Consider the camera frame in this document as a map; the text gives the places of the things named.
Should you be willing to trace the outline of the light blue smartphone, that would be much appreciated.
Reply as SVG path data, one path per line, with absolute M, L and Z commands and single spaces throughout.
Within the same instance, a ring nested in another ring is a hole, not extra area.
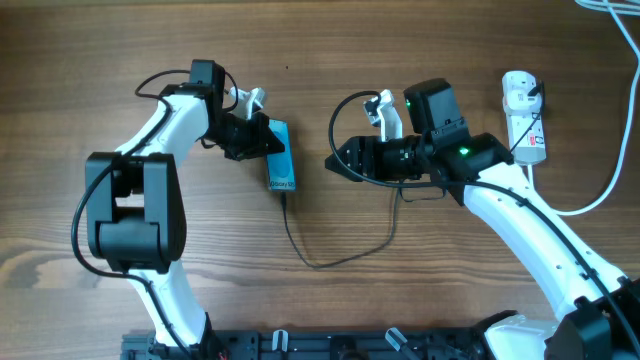
M 293 192 L 296 190 L 296 179 L 288 125 L 284 121 L 271 119 L 269 128 L 284 145 L 283 152 L 270 154 L 266 157 L 269 189 L 271 191 Z

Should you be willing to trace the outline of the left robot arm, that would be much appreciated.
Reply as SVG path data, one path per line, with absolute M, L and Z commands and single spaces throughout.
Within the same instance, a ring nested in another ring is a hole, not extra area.
M 155 326 L 145 355 L 224 359 L 228 351 L 181 261 L 187 222 L 178 169 L 196 143 L 234 161 L 278 154 L 285 145 L 262 111 L 263 89 L 227 87 L 230 74 L 213 60 L 194 60 L 185 73 L 186 81 L 148 96 L 157 109 L 129 141 L 89 156 L 71 244 L 89 272 L 134 287 Z

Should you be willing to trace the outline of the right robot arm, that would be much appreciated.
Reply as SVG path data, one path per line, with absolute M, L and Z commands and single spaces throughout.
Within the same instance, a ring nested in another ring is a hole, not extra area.
M 541 288 L 554 320 L 505 311 L 468 329 L 470 359 L 635 359 L 639 284 L 607 262 L 548 206 L 493 135 L 472 135 L 442 78 L 404 91 L 410 136 L 355 136 L 333 145 L 328 170 L 398 190 L 438 187 L 483 220 Z

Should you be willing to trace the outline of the white USB charger plug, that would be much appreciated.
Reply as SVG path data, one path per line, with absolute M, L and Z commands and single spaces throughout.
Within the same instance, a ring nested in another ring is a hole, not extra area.
M 523 89 L 508 90 L 503 96 L 503 110 L 509 116 L 537 113 L 542 108 L 542 96 L 530 95 Z

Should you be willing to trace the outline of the white power strip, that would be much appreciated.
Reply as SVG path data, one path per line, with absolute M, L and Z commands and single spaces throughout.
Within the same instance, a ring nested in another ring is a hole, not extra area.
M 502 77 L 503 96 L 508 90 L 523 89 L 530 95 L 542 96 L 542 108 L 537 113 L 509 116 L 505 113 L 509 149 L 520 166 L 533 166 L 546 159 L 546 140 L 542 115 L 546 106 L 544 83 L 522 70 L 508 71 Z

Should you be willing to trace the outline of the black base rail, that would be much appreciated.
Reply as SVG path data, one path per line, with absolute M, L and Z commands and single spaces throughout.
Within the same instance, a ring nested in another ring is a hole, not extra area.
M 218 331 L 213 339 L 188 348 L 163 345 L 153 332 L 125 335 L 122 359 L 492 359 L 479 330 L 435 328 L 400 332 L 393 345 L 390 330 L 348 332 L 298 332 L 276 330 Z

